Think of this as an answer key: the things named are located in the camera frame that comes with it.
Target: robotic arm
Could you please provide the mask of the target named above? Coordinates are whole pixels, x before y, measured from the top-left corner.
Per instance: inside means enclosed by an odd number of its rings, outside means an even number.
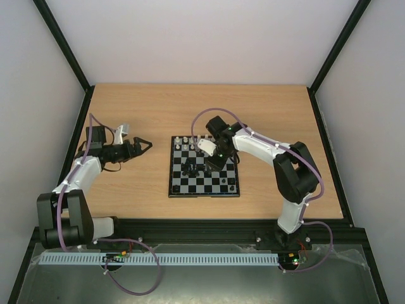
[[[127,135],[128,125],[116,129],[115,140],[106,143],[104,126],[92,127],[89,142],[89,128],[86,128],[89,152],[83,161],[83,151],[75,156],[75,163],[65,180],[51,193],[41,194],[37,199],[39,232],[44,248],[59,248],[57,221],[57,204],[62,195],[62,209],[68,211],[69,221],[62,222],[62,236],[66,246],[88,244],[93,239],[110,236],[114,233],[113,217],[92,218],[85,200],[96,177],[104,170],[107,163],[125,163],[132,158],[144,154],[152,147],[152,143],[134,137],[134,143],[122,137]]]
[[[239,123],[229,126],[219,116],[211,119],[206,128],[215,138],[215,142],[201,139],[197,145],[209,155],[206,160],[208,170],[221,171],[227,159],[238,151],[252,154],[274,167],[277,187],[283,196],[283,210],[277,224],[287,234],[295,232],[301,226],[306,200],[315,191],[318,179],[306,165],[286,150],[297,153],[318,172],[306,145],[301,142],[277,142],[254,133],[246,125],[248,132]]]

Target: wooden table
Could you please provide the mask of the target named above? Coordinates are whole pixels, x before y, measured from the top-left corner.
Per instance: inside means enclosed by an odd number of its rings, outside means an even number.
[[[86,196],[92,216],[277,218],[282,209],[282,196],[277,190],[274,171],[245,153],[239,153],[240,198],[168,197],[171,136],[190,134],[193,118],[211,107],[234,112],[253,130],[272,139],[304,142],[326,186],[325,195],[310,205],[305,217],[342,218],[308,93],[301,85],[98,84],[89,113],[112,128],[129,123],[128,137],[139,136],[151,141],[153,148],[124,163],[119,172],[101,173]],[[197,121],[195,134],[206,134],[205,125],[215,115],[229,124],[234,122],[226,113],[206,113]]]

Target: black wire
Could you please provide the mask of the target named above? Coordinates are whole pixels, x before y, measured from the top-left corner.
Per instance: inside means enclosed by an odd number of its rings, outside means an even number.
[[[239,155],[236,152],[234,153],[234,155],[231,156],[230,160],[232,163],[235,163],[235,164],[240,163]]]
[[[109,144],[110,146],[112,146],[114,143],[114,140],[115,140],[115,134],[111,129],[107,128],[105,125],[103,127],[104,127],[104,129],[109,130],[111,132],[111,135],[113,136],[113,140],[112,140],[111,144]]]
[[[83,148],[84,148],[84,144],[85,144],[85,143],[86,143],[86,141],[82,142],[82,144],[80,145],[80,147],[78,147],[78,150],[77,150],[77,151],[81,152],[81,151],[83,150]]]
[[[121,170],[121,163],[118,163],[118,164],[120,165],[120,168],[118,170],[111,170],[111,169],[107,169],[107,168],[104,168],[103,170],[107,171],[107,172],[118,172]]]

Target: white cable tray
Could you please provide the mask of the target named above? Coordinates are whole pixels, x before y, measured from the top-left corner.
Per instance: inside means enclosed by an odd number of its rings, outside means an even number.
[[[39,265],[104,265],[107,253],[48,253],[41,255]],[[273,253],[157,253],[162,266],[278,266]],[[156,265],[151,253],[132,253],[116,258],[109,265]]]

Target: white wall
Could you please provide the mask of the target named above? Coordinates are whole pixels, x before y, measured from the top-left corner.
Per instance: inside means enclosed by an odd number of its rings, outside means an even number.
[[[310,85],[357,0],[48,0],[92,83]]]
[[[356,225],[404,303],[405,2],[372,1],[318,93]]]
[[[0,303],[56,185],[83,90],[32,1],[0,1]]]

